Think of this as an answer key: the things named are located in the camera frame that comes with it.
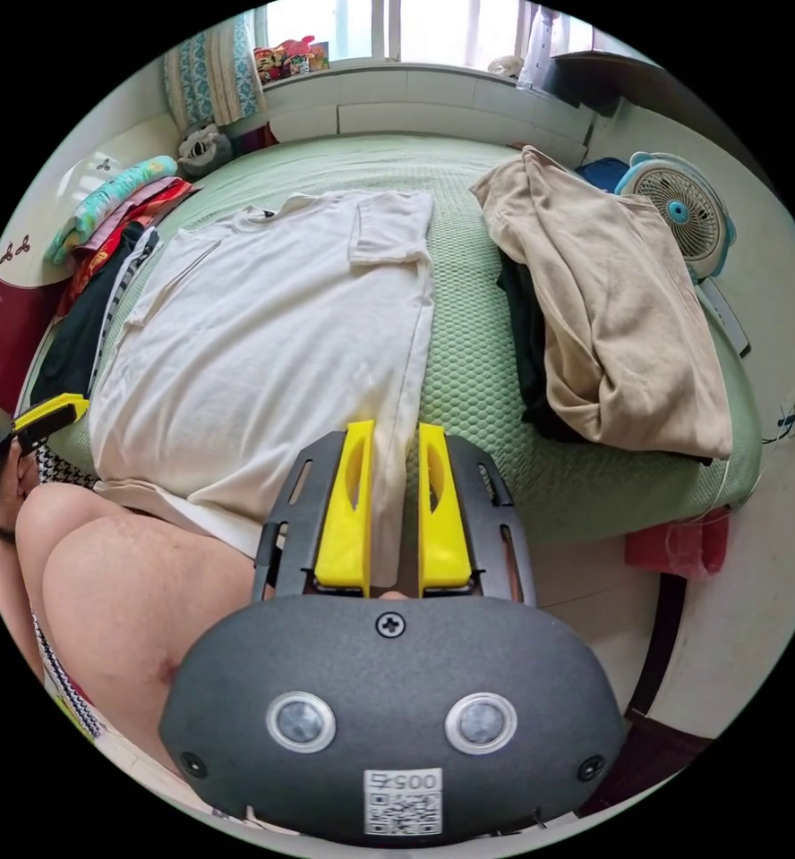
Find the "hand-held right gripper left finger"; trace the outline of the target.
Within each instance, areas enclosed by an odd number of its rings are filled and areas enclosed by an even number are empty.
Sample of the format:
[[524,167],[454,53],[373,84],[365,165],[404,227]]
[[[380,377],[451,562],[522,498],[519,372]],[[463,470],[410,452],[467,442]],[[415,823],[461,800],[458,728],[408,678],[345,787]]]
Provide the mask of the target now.
[[314,567],[318,583],[371,581],[374,421],[347,426]]

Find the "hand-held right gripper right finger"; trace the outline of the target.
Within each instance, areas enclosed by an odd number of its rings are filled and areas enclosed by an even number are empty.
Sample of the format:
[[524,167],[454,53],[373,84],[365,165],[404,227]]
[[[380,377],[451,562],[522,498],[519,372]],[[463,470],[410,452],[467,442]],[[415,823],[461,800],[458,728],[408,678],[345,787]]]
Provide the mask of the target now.
[[418,427],[418,584],[467,586],[472,566],[445,430]]

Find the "person's left hand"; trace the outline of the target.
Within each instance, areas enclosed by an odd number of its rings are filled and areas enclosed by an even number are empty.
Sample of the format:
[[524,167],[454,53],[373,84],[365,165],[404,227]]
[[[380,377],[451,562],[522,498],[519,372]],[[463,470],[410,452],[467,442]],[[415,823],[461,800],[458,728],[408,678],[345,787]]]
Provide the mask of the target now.
[[18,440],[13,440],[0,463],[0,506],[21,503],[38,482],[36,454],[24,452]]

